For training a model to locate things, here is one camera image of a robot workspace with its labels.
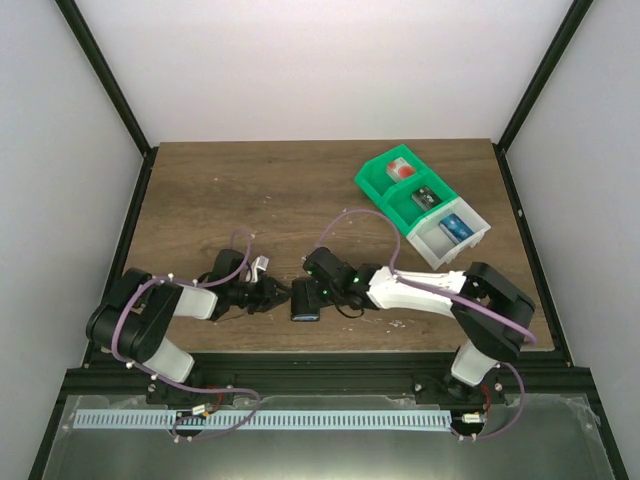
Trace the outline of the black card holder wallet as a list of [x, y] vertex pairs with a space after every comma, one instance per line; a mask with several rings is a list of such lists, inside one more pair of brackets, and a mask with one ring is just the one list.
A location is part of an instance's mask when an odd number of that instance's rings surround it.
[[298, 278], [292, 282], [290, 312], [293, 322], [316, 322], [320, 319], [315, 280]]

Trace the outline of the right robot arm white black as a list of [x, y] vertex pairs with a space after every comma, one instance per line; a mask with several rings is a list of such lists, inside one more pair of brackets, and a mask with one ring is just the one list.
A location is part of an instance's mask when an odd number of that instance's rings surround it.
[[425, 273], [397, 270], [393, 264], [354, 268], [326, 247], [307, 256], [303, 269], [310, 285], [294, 296], [292, 316], [311, 315], [333, 306], [357, 315], [366, 310], [404, 309], [453, 318], [466, 334], [444, 378], [447, 396], [458, 403], [472, 399], [489, 371], [512, 363], [522, 348], [537, 342], [530, 330], [533, 300], [486, 263], [465, 271]]

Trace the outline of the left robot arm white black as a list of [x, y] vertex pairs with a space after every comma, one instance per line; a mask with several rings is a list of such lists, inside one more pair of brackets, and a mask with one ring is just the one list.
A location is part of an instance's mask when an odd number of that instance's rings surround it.
[[192, 355], [167, 338], [171, 321], [217, 321], [233, 307], [251, 315], [286, 303], [291, 288], [266, 274], [268, 263], [264, 256], [249, 262], [243, 253], [223, 249], [209, 272], [189, 282], [131, 268], [92, 313], [86, 336], [117, 358], [170, 380], [169, 391], [178, 401], [194, 403], [205, 381], [192, 371]]

